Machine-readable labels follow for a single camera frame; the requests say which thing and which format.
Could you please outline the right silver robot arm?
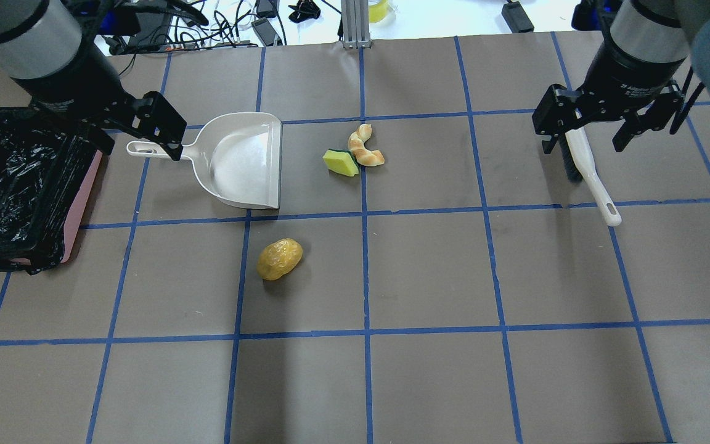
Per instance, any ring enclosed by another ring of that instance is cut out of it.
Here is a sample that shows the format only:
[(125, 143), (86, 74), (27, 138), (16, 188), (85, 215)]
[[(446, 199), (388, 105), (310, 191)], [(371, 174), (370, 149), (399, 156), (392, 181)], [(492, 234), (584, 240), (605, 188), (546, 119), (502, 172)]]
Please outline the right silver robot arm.
[(583, 84), (550, 85), (533, 112), (545, 154), (589, 123), (622, 122), (617, 152), (647, 130), (674, 134), (710, 95), (710, 1), (581, 1), (571, 24), (603, 41)]

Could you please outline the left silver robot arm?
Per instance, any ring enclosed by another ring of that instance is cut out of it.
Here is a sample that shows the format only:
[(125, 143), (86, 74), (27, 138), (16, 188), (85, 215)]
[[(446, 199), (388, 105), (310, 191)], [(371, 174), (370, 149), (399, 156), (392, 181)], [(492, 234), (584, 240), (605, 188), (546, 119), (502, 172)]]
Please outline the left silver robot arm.
[(39, 110), (121, 130), (180, 160), (185, 119), (159, 92), (139, 99), (124, 89), (94, 43), (100, 23), (83, 28), (61, 1), (0, 1), (0, 70)]

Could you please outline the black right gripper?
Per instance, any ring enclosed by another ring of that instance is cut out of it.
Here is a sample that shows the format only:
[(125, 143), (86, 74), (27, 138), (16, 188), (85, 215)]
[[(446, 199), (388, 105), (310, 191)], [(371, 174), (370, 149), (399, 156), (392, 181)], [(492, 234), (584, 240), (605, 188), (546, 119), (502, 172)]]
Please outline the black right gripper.
[(603, 43), (580, 88), (550, 85), (532, 113), (535, 134), (548, 137), (541, 141), (542, 152), (551, 154), (567, 132), (589, 123), (622, 120), (613, 138), (619, 153), (647, 130), (665, 129), (685, 108), (673, 80), (683, 62), (647, 62), (616, 43)]

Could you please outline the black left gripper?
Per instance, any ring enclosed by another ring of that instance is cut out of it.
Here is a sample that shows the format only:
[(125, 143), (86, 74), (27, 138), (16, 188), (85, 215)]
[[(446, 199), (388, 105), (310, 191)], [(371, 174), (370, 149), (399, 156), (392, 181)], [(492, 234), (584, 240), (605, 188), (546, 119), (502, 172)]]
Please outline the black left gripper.
[(106, 130), (115, 129), (158, 144), (171, 160), (181, 159), (186, 119), (159, 92), (136, 101), (107, 59), (73, 59), (55, 73), (30, 79), (28, 92), (40, 110), (51, 113), (52, 123), (91, 150), (110, 155), (115, 141)]

